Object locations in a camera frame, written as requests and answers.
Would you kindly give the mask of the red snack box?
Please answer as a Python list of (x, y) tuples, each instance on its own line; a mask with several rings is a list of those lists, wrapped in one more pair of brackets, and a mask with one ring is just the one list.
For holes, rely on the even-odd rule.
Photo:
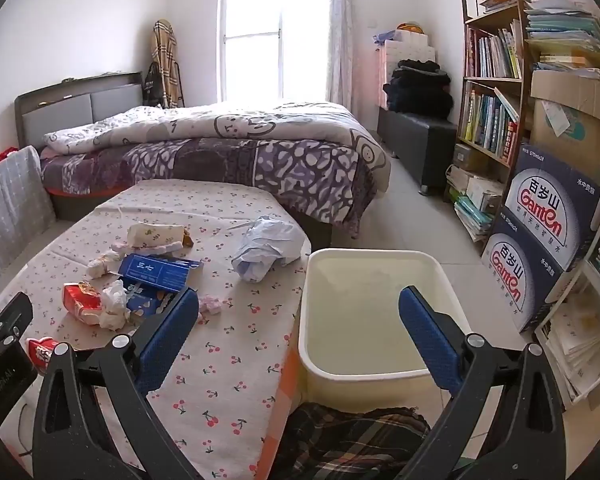
[(99, 292), (89, 282), (68, 283), (62, 289), (62, 305), (78, 321), (95, 326), (102, 313)]

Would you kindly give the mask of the white plastic bag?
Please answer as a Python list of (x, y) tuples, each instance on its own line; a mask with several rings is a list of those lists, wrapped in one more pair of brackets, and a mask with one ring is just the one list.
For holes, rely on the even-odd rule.
[(100, 292), (99, 327), (104, 330), (121, 330), (130, 316), (127, 302), (128, 296), (121, 280), (114, 281), (104, 288)]

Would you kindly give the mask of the blue biscuit box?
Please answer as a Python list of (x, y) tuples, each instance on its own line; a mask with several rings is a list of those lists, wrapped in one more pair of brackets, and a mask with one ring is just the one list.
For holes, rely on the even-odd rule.
[(125, 287), (126, 307), (139, 318), (160, 314), (174, 298), (174, 292), (166, 292), (149, 285), (135, 283)]

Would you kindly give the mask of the dark blue long carton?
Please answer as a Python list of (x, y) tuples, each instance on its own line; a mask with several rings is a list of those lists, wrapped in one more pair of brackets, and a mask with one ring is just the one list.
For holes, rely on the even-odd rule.
[(187, 285), (189, 277), (204, 264), (201, 261), (161, 256), (129, 254), (119, 266), (122, 278), (148, 286), (179, 292)]

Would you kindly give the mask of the cream printed paper bag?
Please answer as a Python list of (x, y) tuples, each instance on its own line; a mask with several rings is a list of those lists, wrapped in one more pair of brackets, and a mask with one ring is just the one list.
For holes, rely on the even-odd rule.
[(128, 244), (133, 248), (183, 245), (185, 226), (179, 224), (135, 223), (128, 229)]

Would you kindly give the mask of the white tissue wrapper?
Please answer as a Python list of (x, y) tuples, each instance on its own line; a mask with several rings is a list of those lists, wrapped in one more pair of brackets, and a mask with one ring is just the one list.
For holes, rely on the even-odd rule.
[(107, 274), (116, 274), (119, 269), (121, 255), (112, 249), (87, 263), (86, 274), (89, 278), (103, 278)]

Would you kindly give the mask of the pink foam strip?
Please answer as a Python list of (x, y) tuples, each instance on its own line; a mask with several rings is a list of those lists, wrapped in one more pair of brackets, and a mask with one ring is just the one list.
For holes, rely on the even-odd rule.
[(174, 242), (166, 245), (152, 246), (152, 247), (134, 247), (125, 243), (114, 243), (111, 245), (111, 250), (119, 255), (121, 258), (129, 254), (137, 254), (142, 256), (162, 256), (167, 254), (173, 254), (183, 249), (184, 245), (182, 242)]

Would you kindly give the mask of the orange peel piece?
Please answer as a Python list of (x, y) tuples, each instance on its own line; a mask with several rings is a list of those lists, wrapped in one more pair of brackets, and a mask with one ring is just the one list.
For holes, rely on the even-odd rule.
[(189, 232), (187, 230), (183, 231), (182, 244), (185, 248), (192, 248), (194, 246), (194, 241), (190, 237)]

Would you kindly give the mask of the white plastic trash bin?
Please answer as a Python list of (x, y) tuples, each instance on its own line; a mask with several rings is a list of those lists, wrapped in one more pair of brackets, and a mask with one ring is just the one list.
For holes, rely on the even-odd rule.
[(399, 316), (400, 292), (410, 285), (434, 310), (470, 329), (441, 264), (430, 255), (343, 248), (310, 255), (298, 342), (307, 401), (349, 413), (398, 406), (441, 413), (444, 395)]

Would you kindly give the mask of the cherry print table cloth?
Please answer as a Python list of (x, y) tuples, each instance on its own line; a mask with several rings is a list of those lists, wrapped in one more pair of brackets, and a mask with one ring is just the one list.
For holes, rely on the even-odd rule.
[(267, 192), (146, 181), (0, 293), (0, 479), (264, 479), (311, 246)]

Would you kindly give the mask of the lower Ganten water carton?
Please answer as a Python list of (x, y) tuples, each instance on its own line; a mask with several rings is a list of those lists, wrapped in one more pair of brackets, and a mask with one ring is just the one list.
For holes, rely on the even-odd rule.
[(562, 268), (507, 209), (496, 216), (481, 261), (519, 333), (534, 330), (565, 288)]

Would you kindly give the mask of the ganten water carton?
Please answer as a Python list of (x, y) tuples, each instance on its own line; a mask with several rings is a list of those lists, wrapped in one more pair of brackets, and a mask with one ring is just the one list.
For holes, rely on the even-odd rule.
[(569, 271), (600, 226), (600, 187), (566, 162), (521, 145), (506, 208)]
[(534, 330), (565, 288), (562, 268), (507, 209), (496, 216), (481, 261), (519, 333)]

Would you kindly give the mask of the plaid coat on rack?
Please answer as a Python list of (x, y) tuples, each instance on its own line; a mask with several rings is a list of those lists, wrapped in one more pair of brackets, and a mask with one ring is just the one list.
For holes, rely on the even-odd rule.
[(172, 25), (167, 20), (156, 21), (151, 32), (151, 63), (143, 85), (145, 105), (162, 108), (185, 106), (177, 53), (178, 42)]

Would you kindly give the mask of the wooden bookshelf with books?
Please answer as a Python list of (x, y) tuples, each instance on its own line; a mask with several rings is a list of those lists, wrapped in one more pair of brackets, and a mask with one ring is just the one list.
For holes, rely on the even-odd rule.
[(530, 0), (460, 0), (463, 78), (460, 144), (486, 159), (484, 176), (502, 187), (493, 206), (506, 200), (522, 142), (529, 139), (533, 58), (527, 46)]

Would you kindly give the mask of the window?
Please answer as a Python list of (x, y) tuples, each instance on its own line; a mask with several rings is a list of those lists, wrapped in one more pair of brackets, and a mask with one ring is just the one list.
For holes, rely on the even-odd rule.
[(330, 0), (219, 0), (219, 99), (323, 101)]

